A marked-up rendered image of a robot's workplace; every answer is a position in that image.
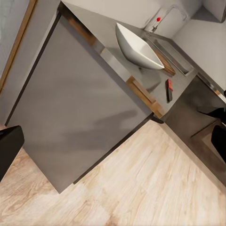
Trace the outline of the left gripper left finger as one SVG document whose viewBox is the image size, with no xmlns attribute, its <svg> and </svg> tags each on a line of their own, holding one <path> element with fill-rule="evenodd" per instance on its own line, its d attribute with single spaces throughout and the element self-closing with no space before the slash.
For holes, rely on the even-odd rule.
<svg viewBox="0 0 226 226">
<path fill-rule="evenodd" d="M 20 125 L 0 130 L 0 181 L 24 144 L 24 133 Z"/>
</svg>

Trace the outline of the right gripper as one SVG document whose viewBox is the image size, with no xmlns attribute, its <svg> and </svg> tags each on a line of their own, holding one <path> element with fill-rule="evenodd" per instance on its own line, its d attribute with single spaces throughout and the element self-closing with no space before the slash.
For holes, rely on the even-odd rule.
<svg viewBox="0 0 226 226">
<path fill-rule="evenodd" d="M 217 120 L 221 119 L 221 122 L 226 123 L 226 112 L 222 107 L 197 107 L 197 111 Z"/>
</svg>

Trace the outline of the cutting board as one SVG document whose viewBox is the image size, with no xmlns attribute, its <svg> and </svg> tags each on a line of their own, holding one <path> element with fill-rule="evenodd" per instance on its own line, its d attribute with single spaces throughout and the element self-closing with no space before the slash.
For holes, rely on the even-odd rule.
<svg viewBox="0 0 226 226">
<path fill-rule="evenodd" d="M 160 53 L 158 53 L 157 51 L 155 51 L 154 49 L 152 49 L 154 51 L 154 53 L 157 55 L 157 57 L 160 59 L 160 61 L 162 62 L 162 64 L 164 65 L 164 70 L 169 72 L 172 75 L 175 75 L 176 72 L 174 71 L 174 69 L 171 67 L 171 65 L 168 63 L 166 57 L 162 56 Z"/>
</svg>

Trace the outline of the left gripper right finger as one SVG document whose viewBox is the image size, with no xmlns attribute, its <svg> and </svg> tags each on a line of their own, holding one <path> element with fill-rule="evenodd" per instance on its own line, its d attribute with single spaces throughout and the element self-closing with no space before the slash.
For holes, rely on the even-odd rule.
<svg viewBox="0 0 226 226">
<path fill-rule="evenodd" d="M 226 127 L 215 125 L 211 142 L 226 163 Z"/>
</svg>

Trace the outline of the bowl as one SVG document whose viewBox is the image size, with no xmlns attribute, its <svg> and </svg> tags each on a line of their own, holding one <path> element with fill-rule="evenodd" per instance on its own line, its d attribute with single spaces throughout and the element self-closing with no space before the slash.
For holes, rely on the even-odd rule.
<svg viewBox="0 0 226 226">
<path fill-rule="evenodd" d="M 152 48 L 132 31 L 116 23 L 115 34 L 123 55 L 131 63 L 151 70 L 164 68 Z"/>
</svg>

